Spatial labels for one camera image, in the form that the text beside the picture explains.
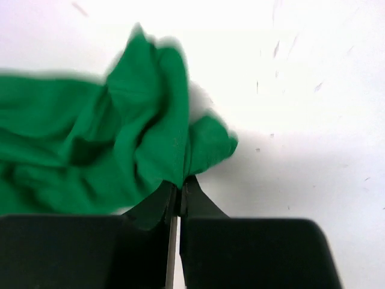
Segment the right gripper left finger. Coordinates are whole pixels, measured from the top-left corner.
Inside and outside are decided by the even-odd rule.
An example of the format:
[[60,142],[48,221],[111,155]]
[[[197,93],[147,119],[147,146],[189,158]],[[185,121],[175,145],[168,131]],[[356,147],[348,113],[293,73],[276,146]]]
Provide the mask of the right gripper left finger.
[[169,182],[162,184],[139,204],[123,214],[136,228],[150,231],[157,226],[170,226],[176,197],[176,187]]

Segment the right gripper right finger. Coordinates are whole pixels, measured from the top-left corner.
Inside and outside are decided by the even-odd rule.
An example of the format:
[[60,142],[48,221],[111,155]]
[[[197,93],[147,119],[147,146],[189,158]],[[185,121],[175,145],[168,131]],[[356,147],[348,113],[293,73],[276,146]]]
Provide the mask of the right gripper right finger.
[[228,221],[230,217],[202,190],[197,177],[190,176],[186,179],[182,189],[180,219],[183,225],[193,223],[209,225]]

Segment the green t shirt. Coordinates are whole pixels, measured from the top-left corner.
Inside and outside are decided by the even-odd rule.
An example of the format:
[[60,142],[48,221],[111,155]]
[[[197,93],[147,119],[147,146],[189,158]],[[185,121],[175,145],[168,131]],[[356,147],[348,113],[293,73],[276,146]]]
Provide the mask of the green t shirt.
[[104,82],[1,73],[2,214],[109,214],[237,144],[211,113],[190,121],[181,47],[140,26]]

